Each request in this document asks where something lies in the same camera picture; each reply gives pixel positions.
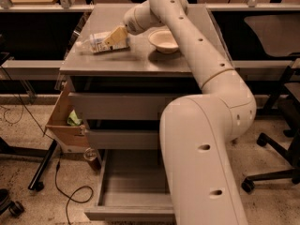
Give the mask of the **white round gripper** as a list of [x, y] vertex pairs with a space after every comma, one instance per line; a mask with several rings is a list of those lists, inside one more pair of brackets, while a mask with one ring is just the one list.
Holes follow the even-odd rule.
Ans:
[[111, 33], [106, 36], [103, 42], [107, 46], [112, 46], [125, 40], [128, 37], [128, 32], [131, 35], [139, 35], [146, 31], [144, 26], [145, 13], [142, 9], [134, 8], [129, 10], [124, 16], [124, 25], [115, 27]]

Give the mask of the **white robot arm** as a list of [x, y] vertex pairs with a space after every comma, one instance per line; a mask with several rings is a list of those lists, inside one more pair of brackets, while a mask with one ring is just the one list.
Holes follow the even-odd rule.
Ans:
[[256, 101], [229, 59], [188, 18], [185, 0], [147, 0], [124, 17], [139, 35], [168, 26], [199, 85], [198, 95], [172, 101], [159, 139], [177, 225], [248, 225], [226, 144], [252, 125]]

